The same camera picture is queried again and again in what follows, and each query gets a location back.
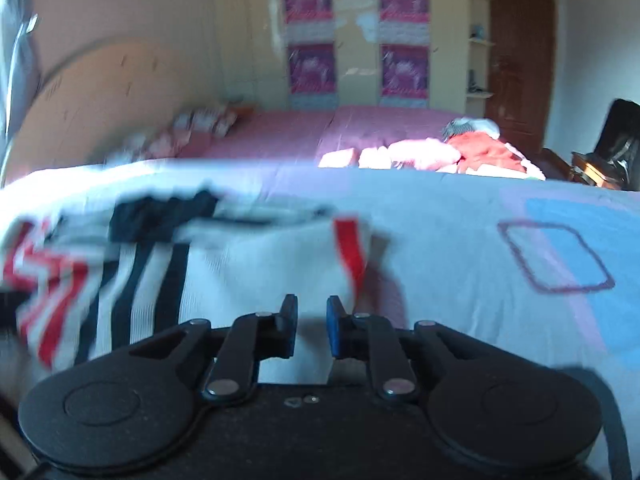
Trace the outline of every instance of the black chair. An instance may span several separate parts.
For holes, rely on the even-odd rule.
[[[599,167],[613,167],[626,190],[640,190],[640,105],[613,101],[596,149],[587,157]]]

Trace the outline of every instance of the brown door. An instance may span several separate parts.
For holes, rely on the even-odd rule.
[[[493,0],[486,116],[525,155],[540,151],[554,72],[556,0]]]

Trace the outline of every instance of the headboard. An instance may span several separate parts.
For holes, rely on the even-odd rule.
[[[173,52],[124,41],[61,69],[40,92],[9,146],[0,185],[36,170],[103,160],[136,131],[168,124],[196,104],[190,68]]]

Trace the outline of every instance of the striped cloth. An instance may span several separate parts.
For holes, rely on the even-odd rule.
[[[369,243],[366,225],[315,210],[208,192],[147,197],[15,222],[0,242],[0,286],[31,292],[16,310],[18,335],[58,371],[189,319],[229,326],[275,312],[286,294],[298,296],[301,324],[305,313],[323,314],[332,294],[352,309]],[[317,319],[298,343],[293,371],[261,380],[324,380],[331,359]]]

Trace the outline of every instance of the curtain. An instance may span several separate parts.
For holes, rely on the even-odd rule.
[[[0,0],[0,161],[40,84],[31,34],[37,16],[31,4],[32,0]]]

